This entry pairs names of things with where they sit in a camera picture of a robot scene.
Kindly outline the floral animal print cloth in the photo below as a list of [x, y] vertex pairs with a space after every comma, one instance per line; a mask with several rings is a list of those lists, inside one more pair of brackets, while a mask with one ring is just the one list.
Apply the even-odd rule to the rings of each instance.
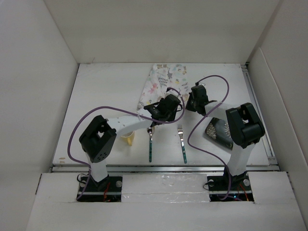
[[168, 94], [178, 96], [167, 88], [174, 88], [180, 94], [180, 102], [186, 103], [189, 98], [187, 68], [183, 64], [154, 64], [141, 92], [137, 110], [160, 101]]

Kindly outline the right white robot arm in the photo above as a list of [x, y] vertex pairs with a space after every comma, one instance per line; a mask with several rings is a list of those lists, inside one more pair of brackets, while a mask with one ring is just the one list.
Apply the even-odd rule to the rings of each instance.
[[212, 118], [225, 122], [227, 131], [233, 141], [233, 148], [227, 166], [230, 173], [225, 175], [222, 183], [232, 190], [240, 184], [239, 175], [246, 171], [246, 165], [256, 143], [264, 136], [264, 126], [251, 103], [234, 106], [228, 103], [210, 101], [204, 86], [194, 86], [189, 93], [186, 110], [203, 116], [209, 113]]

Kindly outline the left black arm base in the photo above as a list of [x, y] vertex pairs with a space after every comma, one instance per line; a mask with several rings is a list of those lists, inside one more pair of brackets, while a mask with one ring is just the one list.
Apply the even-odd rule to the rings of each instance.
[[76, 200], [78, 202], [121, 202], [122, 181], [121, 176], [107, 176], [103, 181], [96, 183], [88, 174], [80, 173], [77, 176], [79, 188]]

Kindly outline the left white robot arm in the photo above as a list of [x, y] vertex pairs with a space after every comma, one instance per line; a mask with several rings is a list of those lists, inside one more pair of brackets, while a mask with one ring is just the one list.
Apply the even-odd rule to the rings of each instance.
[[116, 137], [174, 121], [179, 105], [180, 100], [170, 94], [159, 102], [140, 109], [136, 116], [126, 114], [110, 119], [105, 119], [101, 115], [94, 117], [79, 137], [82, 149], [90, 161], [91, 186], [97, 191], [106, 188], [108, 173], [105, 159], [110, 154]]

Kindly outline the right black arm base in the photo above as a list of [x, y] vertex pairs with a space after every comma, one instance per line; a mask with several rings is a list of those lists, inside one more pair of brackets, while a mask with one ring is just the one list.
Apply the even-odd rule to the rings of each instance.
[[247, 171], [231, 176], [224, 170], [223, 175], [207, 176], [203, 188], [209, 192], [210, 202], [253, 202], [253, 193]]

